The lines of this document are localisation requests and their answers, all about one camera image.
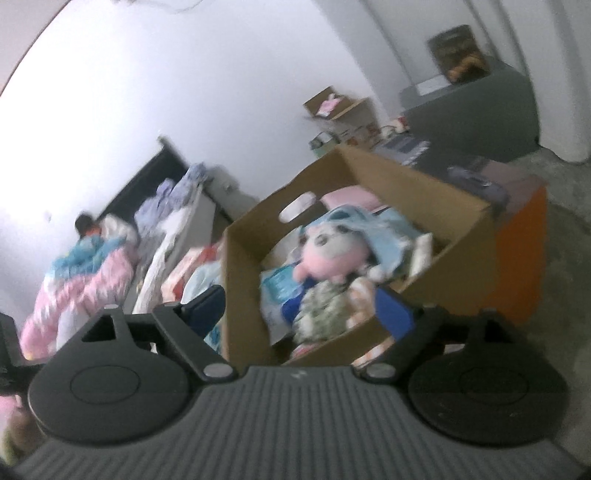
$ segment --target ribbed gray plastic surface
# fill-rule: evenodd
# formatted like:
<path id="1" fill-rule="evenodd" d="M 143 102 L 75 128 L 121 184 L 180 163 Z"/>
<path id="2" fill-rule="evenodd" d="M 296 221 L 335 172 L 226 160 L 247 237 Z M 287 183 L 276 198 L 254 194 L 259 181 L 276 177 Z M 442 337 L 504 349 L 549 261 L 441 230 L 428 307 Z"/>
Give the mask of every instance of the ribbed gray plastic surface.
<path id="1" fill-rule="evenodd" d="M 550 441 L 457 443 L 348 367 L 257 367 L 205 389 L 149 439 L 101 449 L 49 440 L 19 471 L 27 480 L 574 480 L 582 467 Z"/>

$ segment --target metal screw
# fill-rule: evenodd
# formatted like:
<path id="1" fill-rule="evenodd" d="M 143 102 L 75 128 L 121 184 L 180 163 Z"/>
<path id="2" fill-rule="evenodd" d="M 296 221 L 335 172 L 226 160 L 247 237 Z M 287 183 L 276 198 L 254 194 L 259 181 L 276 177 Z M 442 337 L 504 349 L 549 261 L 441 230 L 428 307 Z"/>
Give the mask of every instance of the metal screw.
<path id="1" fill-rule="evenodd" d="M 396 369 L 392 365 L 378 363 L 368 366 L 365 373 L 374 380 L 391 380 L 396 376 Z"/>
<path id="2" fill-rule="evenodd" d="M 227 378 L 232 376 L 234 369 L 228 364 L 209 364 L 203 373 L 209 378 Z"/>

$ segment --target pink pillow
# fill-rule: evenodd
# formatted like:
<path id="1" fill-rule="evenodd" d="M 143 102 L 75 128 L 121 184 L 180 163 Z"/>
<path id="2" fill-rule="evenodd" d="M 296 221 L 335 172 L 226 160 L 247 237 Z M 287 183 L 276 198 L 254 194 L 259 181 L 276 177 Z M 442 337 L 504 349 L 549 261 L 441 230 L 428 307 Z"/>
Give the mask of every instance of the pink pillow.
<path id="1" fill-rule="evenodd" d="M 320 200 L 329 210 L 342 205 L 352 205 L 364 208 L 370 212 L 377 212 L 388 207 L 373 193 L 369 190 L 365 190 L 361 185 L 353 185 L 335 190 L 327 193 Z"/>

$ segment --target blue blanket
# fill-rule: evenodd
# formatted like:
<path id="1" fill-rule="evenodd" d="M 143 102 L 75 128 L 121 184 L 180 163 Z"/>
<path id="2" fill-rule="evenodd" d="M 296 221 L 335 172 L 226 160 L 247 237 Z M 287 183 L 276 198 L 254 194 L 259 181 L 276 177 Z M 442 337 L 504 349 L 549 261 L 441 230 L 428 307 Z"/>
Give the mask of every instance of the blue blanket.
<path id="1" fill-rule="evenodd" d="M 76 275 L 91 275 L 99 271 L 109 254 L 125 243 L 125 238 L 104 240 L 100 235 L 82 238 L 65 257 L 55 260 L 49 277 L 69 280 Z"/>

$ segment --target box handle hole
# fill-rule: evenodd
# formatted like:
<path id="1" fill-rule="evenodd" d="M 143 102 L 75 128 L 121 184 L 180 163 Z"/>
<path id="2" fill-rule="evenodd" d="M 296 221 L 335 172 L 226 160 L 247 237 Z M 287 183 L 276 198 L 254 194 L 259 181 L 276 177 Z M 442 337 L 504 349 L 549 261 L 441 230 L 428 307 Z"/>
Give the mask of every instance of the box handle hole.
<path id="1" fill-rule="evenodd" d="M 308 208 L 316 203 L 316 195 L 312 192 L 302 193 L 298 198 L 285 207 L 279 214 L 279 221 L 281 223 L 290 223 L 295 218 L 299 217 Z"/>

